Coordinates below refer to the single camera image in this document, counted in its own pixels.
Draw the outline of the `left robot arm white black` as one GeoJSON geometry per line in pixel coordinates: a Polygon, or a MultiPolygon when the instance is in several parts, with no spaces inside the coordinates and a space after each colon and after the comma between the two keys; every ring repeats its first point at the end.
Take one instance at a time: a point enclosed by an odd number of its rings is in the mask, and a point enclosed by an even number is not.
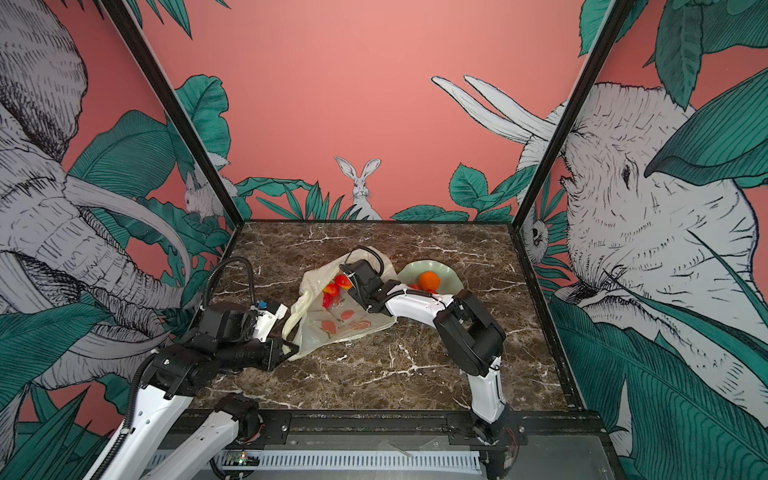
{"type": "Polygon", "coordinates": [[[253,282],[248,284],[246,305],[213,301],[224,269],[233,263],[242,264],[249,278],[254,276],[251,262],[239,256],[221,261],[213,270],[203,289],[197,325],[137,369],[125,418],[86,478],[191,479],[229,444],[261,437],[265,421],[258,402],[230,393],[158,466],[149,465],[176,421],[218,374],[246,368],[272,372],[299,350],[292,342],[270,336],[287,308],[258,299],[253,282]]]}

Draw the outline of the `orange fruit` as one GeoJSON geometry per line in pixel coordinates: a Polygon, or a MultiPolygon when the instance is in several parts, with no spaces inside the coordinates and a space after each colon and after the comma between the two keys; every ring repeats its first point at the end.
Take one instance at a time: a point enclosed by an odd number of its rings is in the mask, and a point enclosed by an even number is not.
{"type": "Polygon", "coordinates": [[[441,283],[442,280],[440,276],[434,271],[426,271],[422,273],[417,281],[417,285],[421,288],[421,290],[428,293],[437,293],[441,283]]]}

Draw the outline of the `translucent plastic fruit bag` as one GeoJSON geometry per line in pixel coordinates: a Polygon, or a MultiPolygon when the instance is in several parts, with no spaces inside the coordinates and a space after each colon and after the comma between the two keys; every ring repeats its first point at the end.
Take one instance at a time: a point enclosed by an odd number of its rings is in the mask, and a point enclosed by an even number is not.
{"type": "Polygon", "coordinates": [[[358,248],[332,262],[307,271],[299,286],[299,299],[291,306],[290,316],[282,328],[282,338],[297,345],[293,361],[333,343],[360,339],[395,325],[397,319],[383,313],[369,313],[358,304],[336,278],[340,267],[366,260],[382,279],[397,278],[390,259],[375,248],[358,248]]]}

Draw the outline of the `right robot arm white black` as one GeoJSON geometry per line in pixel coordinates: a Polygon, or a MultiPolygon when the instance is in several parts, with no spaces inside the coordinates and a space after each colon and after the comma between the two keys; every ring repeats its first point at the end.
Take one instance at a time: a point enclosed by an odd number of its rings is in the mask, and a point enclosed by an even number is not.
{"type": "Polygon", "coordinates": [[[373,255],[379,267],[366,259],[342,262],[339,269],[351,282],[349,295],[368,313],[404,317],[434,328],[450,359],[468,377],[473,430],[484,444],[497,443],[507,434],[505,423],[512,416],[500,373],[504,330],[471,291],[437,294],[397,279],[385,280],[379,253],[367,246],[361,249],[373,255]]]}

